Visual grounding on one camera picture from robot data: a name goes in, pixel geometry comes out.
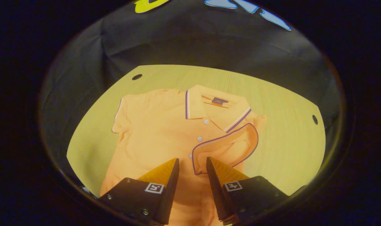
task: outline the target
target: orange polo shirt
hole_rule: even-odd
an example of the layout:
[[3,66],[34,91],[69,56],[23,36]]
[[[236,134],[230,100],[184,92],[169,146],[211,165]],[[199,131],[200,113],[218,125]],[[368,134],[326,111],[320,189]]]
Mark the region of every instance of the orange polo shirt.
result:
[[185,92],[159,89],[121,99],[112,128],[119,133],[100,195],[125,177],[139,178],[179,158],[170,226],[219,226],[206,171],[212,156],[239,171],[258,144],[266,116],[247,100],[196,85]]

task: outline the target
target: blue sticker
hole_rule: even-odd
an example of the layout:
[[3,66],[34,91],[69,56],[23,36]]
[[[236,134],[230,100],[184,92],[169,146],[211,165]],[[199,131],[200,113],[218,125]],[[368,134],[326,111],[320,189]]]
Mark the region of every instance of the blue sticker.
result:
[[280,18],[274,16],[273,14],[267,12],[266,10],[262,9],[262,13],[260,14],[263,18],[265,18],[266,20],[272,22],[272,23],[275,23],[277,24],[278,26],[280,27],[283,27],[284,29],[286,30],[291,30],[290,27],[288,27],[288,25]]
[[236,9],[238,6],[230,3],[229,0],[206,0],[205,4],[208,6],[223,7]]
[[252,3],[248,3],[244,0],[233,0],[234,2],[238,3],[243,9],[245,9],[248,13],[255,13],[256,10],[258,10],[259,6],[255,6]]

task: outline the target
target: wooden table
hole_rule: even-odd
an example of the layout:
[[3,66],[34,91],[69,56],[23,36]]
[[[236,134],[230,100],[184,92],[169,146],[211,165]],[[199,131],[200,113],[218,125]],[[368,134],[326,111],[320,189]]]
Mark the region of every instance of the wooden table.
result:
[[[138,74],[143,76],[132,80]],[[317,174],[324,156],[325,131],[320,111],[312,102],[273,83],[239,73],[196,66],[147,65],[133,69],[107,90],[72,136],[67,158],[91,193],[99,196],[116,148],[118,135],[111,128],[120,99],[155,89],[185,91],[196,84],[245,96],[256,114],[267,115],[259,145],[245,162],[247,176],[263,176],[291,195]]]

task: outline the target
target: yellow sticker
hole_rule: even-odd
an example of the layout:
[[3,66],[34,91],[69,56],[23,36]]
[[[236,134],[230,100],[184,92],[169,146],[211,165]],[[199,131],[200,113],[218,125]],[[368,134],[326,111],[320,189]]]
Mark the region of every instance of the yellow sticker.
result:
[[168,2],[169,0],[157,0],[152,3],[149,3],[149,0],[139,0],[135,2],[135,12],[136,13],[144,13],[151,9],[161,6],[162,4]]

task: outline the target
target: shirt collar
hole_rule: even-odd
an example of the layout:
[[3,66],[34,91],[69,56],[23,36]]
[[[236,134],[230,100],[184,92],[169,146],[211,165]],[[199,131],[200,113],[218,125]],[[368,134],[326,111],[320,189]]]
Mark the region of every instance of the shirt collar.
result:
[[[218,115],[209,116],[203,107],[202,96],[227,100],[228,103],[224,103],[223,106],[228,108]],[[185,93],[185,112],[186,119],[209,118],[220,129],[228,133],[245,119],[251,109],[245,97],[196,85]]]

